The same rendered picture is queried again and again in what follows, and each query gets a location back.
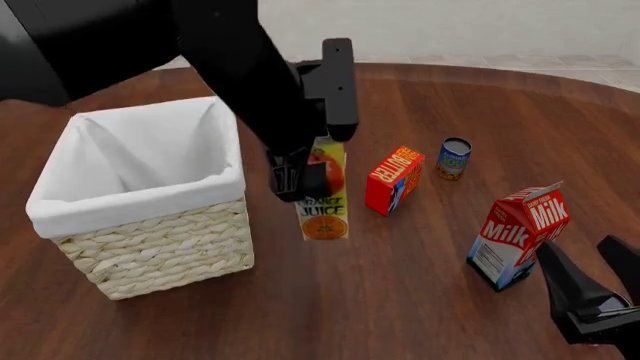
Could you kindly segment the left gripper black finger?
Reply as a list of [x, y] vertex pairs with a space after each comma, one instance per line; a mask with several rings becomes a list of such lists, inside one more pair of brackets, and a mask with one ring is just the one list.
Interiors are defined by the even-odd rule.
[[304, 164], [300, 167], [297, 194], [299, 195], [298, 202], [307, 199], [321, 200], [331, 197], [326, 162]]

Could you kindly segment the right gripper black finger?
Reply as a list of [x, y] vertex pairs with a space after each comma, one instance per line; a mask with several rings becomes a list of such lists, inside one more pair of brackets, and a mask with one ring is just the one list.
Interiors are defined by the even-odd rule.
[[640, 248], [617, 236], [607, 235], [597, 249], [623, 284], [633, 304], [640, 306]]
[[536, 254], [549, 293], [551, 314], [600, 314], [632, 307], [624, 296], [590, 278], [554, 242], [543, 242]]

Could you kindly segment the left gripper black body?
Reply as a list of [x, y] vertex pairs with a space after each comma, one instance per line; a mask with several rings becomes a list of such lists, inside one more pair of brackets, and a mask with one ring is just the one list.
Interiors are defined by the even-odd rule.
[[303, 173], [306, 167], [306, 148], [287, 155], [276, 155], [268, 150], [270, 188], [285, 203], [293, 203], [304, 197]]

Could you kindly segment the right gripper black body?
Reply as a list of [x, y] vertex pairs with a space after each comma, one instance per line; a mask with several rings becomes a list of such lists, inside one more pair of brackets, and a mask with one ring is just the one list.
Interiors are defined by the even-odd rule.
[[550, 296], [551, 319], [568, 344], [611, 345], [625, 360], [640, 360], [640, 306], [613, 294], [595, 305], [570, 310], [558, 296]]

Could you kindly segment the orange juice carton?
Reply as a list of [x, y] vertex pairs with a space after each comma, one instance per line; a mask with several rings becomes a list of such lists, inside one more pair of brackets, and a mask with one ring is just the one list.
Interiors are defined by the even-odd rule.
[[343, 143], [331, 137], [315, 139], [307, 164], [327, 163], [331, 197], [307, 199], [295, 203], [303, 239], [347, 239], [348, 199], [346, 188], [346, 153]]

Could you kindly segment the wicker basket with white liner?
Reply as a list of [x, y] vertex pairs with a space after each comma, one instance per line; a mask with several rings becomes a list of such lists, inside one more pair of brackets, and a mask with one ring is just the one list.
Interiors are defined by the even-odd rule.
[[234, 113], [216, 96], [78, 113], [26, 204], [109, 299], [251, 269]]

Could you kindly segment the red and white milk carton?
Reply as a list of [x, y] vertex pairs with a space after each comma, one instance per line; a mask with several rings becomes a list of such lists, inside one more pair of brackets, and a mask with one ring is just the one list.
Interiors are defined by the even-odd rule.
[[561, 187], [525, 188], [493, 203], [467, 263], [500, 292], [527, 278], [540, 245], [557, 239], [570, 221]]

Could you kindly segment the red butter box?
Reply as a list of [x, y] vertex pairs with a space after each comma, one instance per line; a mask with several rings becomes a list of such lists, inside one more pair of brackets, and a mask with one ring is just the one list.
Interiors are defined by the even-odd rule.
[[367, 176], [365, 204], [389, 216], [418, 185], [425, 155], [399, 146]]

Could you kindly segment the blue soup can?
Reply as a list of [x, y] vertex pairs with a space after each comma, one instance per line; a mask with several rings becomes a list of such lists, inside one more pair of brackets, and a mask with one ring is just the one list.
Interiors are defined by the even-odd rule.
[[469, 162], [472, 145], [460, 137], [449, 137], [443, 140], [438, 155], [435, 171], [443, 179], [459, 180]]

